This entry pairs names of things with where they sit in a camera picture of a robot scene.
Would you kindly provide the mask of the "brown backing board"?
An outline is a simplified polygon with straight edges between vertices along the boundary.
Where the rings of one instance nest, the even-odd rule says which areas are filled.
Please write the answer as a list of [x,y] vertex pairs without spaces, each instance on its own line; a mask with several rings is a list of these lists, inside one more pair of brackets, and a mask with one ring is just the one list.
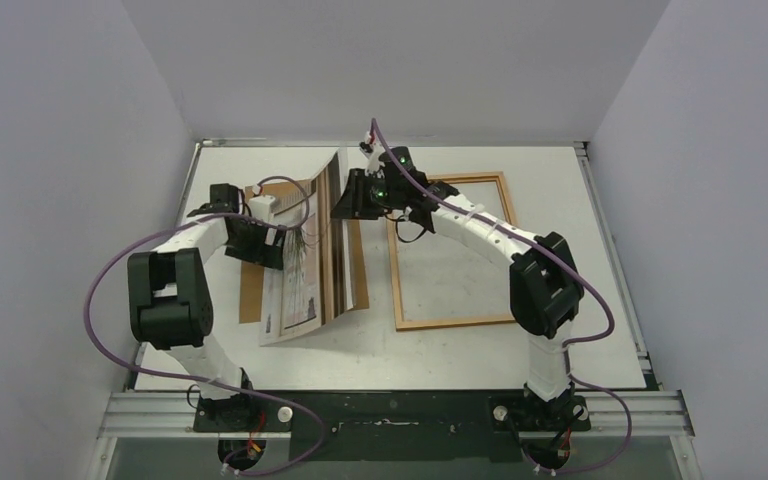
[[288,234],[285,269],[241,267],[239,322],[258,325],[271,340],[304,335],[370,307],[360,224],[330,216],[345,181],[303,185],[312,194],[310,217]]

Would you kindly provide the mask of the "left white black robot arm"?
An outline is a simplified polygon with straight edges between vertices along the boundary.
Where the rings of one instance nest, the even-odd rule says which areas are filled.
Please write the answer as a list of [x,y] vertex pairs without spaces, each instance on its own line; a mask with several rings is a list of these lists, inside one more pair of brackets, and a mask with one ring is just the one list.
[[184,228],[148,252],[127,260],[131,331],[175,359],[198,385],[200,398],[219,407],[230,428],[257,420],[244,369],[230,360],[212,334],[213,302],[204,265],[217,251],[242,262],[282,269],[285,233],[273,228],[277,199],[246,197],[231,184],[214,184],[206,203],[190,211]]

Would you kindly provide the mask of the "photo print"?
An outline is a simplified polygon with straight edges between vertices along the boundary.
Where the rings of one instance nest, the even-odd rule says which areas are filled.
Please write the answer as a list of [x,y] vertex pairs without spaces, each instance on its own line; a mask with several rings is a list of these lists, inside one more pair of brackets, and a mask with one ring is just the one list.
[[262,346],[307,335],[359,306],[350,223],[332,216],[347,180],[347,154],[338,149],[313,177],[271,180],[252,198],[270,201],[269,223],[289,227],[283,268],[263,270]]

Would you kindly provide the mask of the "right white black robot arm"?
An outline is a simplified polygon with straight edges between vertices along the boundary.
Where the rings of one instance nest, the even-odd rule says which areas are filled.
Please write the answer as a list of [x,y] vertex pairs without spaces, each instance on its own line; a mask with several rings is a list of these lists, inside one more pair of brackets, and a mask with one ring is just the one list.
[[398,211],[402,220],[455,240],[506,270],[509,310],[528,337],[528,421],[540,429],[586,421],[587,408],[575,393],[564,345],[583,297],[571,276],[576,267],[565,238],[523,231],[456,187],[429,180],[404,146],[385,150],[366,140],[359,149],[367,164],[349,170],[332,218],[377,220]]

